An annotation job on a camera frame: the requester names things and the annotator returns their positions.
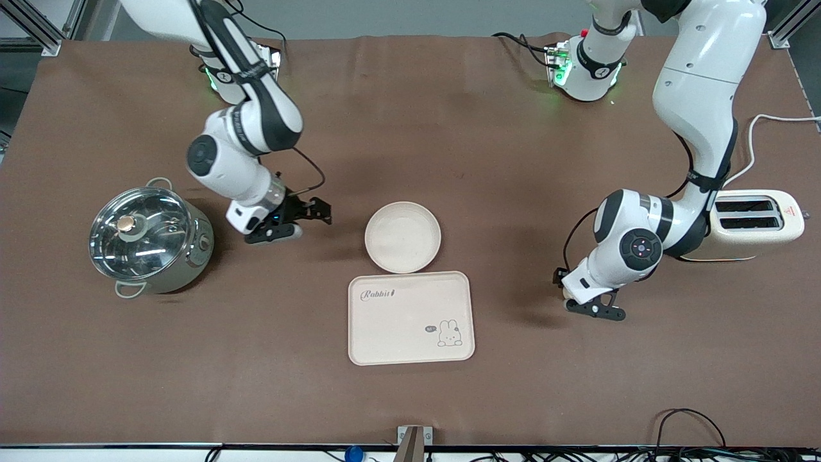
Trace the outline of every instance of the pot handle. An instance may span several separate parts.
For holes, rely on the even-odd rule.
[[[157,184],[157,183],[159,183],[159,182],[166,182],[166,183],[168,183],[168,188],[167,188],[167,189],[168,189],[169,191],[174,191],[174,185],[173,185],[173,184],[171,184],[171,180],[169,180],[168,178],[165,178],[165,177],[156,177],[156,178],[151,178],[151,179],[149,180],[149,182],[147,182],[147,183],[145,184],[145,186],[154,186],[155,184]]]
[[[125,295],[122,292],[122,288],[124,288],[124,287],[138,287],[139,289],[137,289],[137,291],[134,292],[131,295]],[[125,298],[125,299],[137,298],[143,293],[143,291],[145,291],[146,287],[148,287],[148,283],[145,283],[145,282],[140,282],[140,283],[134,284],[134,283],[131,283],[131,282],[117,281],[117,282],[114,283],[114,293],[116,293],[119,298]]]

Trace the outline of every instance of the pot lid knob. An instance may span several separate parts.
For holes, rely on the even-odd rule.
[[[131,215],[124,215],[121,216],[120,219],[117,220],[117,230],[128,233],[137,225],[137,221]]]

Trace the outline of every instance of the table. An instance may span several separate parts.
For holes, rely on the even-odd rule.
[[[621,323],[565,312],[551,285],[584,212],[619,187],[661,195],[682,180],[686,156],[651,103],[671,46],[637,39],[619,84],[583,104],[500,39],[289,43],[281,83],[305,117],[300,148],[328,174],[318,196],[335,223],[249,247],[222,218],[227,201],[185,169],[224,106],[187,45],[64,43],[41,62],[0,169],[0,441],[377,443],[424,423],[443,444],[647,444],[666,409],[691,407],[731,445],[818,446],[814,220],[742,264],[665,259],[621,292]],[[808,112],[789,55],[764,42],[736,97],[742,125],[760,112]],[[785,189],[819,213],[816,128],[762,121],[756,142],[733,187]],[[745,159],[737,147],[736,169]],[[292,152],[264,163],[294,188],[315,181]],[[187,290],[120,300],[89,262],[91,220],[158,175],[212,218],[216,251]],[[427,271],[470,278],[468,361],[348,360],[346,288],[381,274],[363,233],[392,201],[439,218]],[[590,226],[573,261],[594,244]],[[664,442],[716,444],[681,416]]]

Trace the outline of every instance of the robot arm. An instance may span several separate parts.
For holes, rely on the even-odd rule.
[[[662,121],[693,148],[693,168],[680,200],[619,190],[599,207],[594,223],[598,246],[561,279],[569,309],[595,311],[603,305],[603,294],[647,277],[662,254],[685,255],[704,239],[707,215],[727,178],[735,146],[738,125],[732,100],[758,46],[766,14],[762,0],[589,1],[607,3],[610,9],[596,10],[594,24],[603,24],[578,39],[577,49],[604,65],[621,60],[625,40],[620,35],[630,34],[628,25],[622,27],[624,21],[609,29],[620,14],[642,6],[650,10],[650,4],[659,19],[677,16],[679,36],[656,82],[653,103]],[[607,33],[600,30],[613,35],[605,39],[601,35]],[[565,75],[560,87],[570,96],[600,98],[610,81],[595,79],[595,71],[572,62],[572,50],[567,50],[569,66],[577,68]]]
[[[263,154],[294,147],[302,133],[302,116],[225,7],[215,0],[122,4],[149,33],[191,42],[208,66],[230,73],[241,89],[239,104],[208,117],[203,134],[189,147],[187,167],[206,187],[232,199],[226,217],[245,240],[298,238],[297,219],[330,224],[328,204],[317,198],[300,201],[259,162]]]

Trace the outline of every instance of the cooking pot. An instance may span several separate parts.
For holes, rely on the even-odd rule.
[[[155,186],[159,182],[168,188]],[[211,222],[179,197],[167,178],[112,199],[97,214],[89,237],[94,267],[116,281],[114,293],[122,298],[188,285],[212,252]]]

